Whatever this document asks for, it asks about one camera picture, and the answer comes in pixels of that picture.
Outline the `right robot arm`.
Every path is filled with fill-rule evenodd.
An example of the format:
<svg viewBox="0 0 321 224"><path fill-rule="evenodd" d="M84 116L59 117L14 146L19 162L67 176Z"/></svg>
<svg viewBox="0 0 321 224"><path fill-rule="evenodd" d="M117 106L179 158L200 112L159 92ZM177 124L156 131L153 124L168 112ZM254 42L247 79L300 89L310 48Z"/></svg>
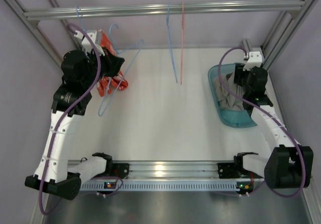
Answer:
<svg viewBox="0 0 321 224"><path fill-rule="evenodd" d="M302 190L310 185L313 151L301 146L278 118L266 94L267 80L267 71L258 66L249 69L237 63L231 74L222 74L218 69L215 87L220 107L246 114L269 146L268 154L243 152L234 160L240 170L263 177L270 189Z"/></svg>

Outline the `blue hanger with grey trousers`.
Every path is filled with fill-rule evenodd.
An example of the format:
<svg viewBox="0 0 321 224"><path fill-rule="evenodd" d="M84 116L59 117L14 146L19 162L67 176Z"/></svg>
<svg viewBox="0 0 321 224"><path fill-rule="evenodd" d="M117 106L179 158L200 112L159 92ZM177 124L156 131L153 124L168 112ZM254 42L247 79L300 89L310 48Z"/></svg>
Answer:
<svg viewBox="0 0 321 224"><path fill-rule="evenodd" d="M102 76L96 84L96 89L99 95L102 97L101 104L98 109L98 115L102 117L110 106L112 100L115 97L117 91L123 91L128 88L128 81L125 76L134 63L137 56L134 56L129 66L125 69L125 72L121 71L121 67L124 63L124 59L120 55L128 50L138 48L136 55L141 51L144 46L144 40L141 39L137 43L125 48L124 50L118 51L116 44L112 39L112 29L118 27L117 24L112 24L108 30L108 34L102 33L102 40L100 43L101 48L105 51L106 56L106 72L102 73Z"/></svg>

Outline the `blue hanger with red trousers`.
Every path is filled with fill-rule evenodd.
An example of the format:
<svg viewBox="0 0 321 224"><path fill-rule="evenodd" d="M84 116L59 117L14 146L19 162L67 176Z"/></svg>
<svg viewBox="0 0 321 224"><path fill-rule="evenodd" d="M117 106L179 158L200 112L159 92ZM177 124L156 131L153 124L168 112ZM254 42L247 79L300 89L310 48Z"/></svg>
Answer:
<svg viewBox="0 0 321 224"><path fill-rule="evenodd" d="M84 32L87 32L86 31L86 28L85 28L85 25L84 25L84 22L83 22L83 19L82 19L82 16L80 15L80 8L78 6L76 6L75 8L76 10L76 16L77 16L77 19L79 20L80 24L81 24L81 28Z"/></svg>

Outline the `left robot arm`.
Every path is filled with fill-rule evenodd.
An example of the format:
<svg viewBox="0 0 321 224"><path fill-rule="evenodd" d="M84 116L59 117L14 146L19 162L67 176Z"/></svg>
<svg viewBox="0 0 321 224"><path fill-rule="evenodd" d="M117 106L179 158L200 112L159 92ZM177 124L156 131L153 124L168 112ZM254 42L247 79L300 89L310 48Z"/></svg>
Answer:
<svg viewBox="0 0 321 224"><path fill-rule="evenodd" d="M76 167L68 168L74 135L92 98L92 87L102 77L114 77L125 62L107 48L103 51L99 56L93 50L72 50L64 55L62 84L53 96L44 153L35 173L26 177L26 187L73 200L81 184L97 175L112 174L113 160L105 153L94 153Z"/></svg>

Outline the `grey trousers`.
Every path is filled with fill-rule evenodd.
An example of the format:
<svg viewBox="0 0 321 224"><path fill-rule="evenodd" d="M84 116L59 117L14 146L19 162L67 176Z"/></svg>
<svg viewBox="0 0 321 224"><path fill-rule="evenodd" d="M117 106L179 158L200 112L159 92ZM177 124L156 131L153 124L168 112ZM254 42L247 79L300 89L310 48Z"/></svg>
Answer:
<svg viewBox="0 0 321 224"><path fill-rule="evenodd" d="M244 95L243 87L234 83L234 76L235 73L233 72L226 75L221 75L221 78L223 83L228 86L231 92L242 97ZM220 109L233 111L245 110L243 107L243 101L230 94L220 83L218 76L214 78L213 84Z"/></svg>

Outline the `red white trousers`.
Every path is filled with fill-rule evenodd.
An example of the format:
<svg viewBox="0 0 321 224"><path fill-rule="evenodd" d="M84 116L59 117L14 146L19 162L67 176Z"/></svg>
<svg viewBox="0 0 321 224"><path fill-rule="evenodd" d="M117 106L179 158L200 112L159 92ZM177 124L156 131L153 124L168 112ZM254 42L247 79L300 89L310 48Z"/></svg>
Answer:
<svg viewBox="0 0 321 224"><path fill-rule="evenodd" d="M110 52L109 56L117 56L116 50L113 47L110 39L107 35L102 31L98 30L102 34L102 39L100 40L99 45L105 51L106 49ZM104 76L96 84L97 91L101 97L107 96L112 93L113 89L116 89L118 84L120 83L123 77L123 73L121 71L114 77Z"/></svg>

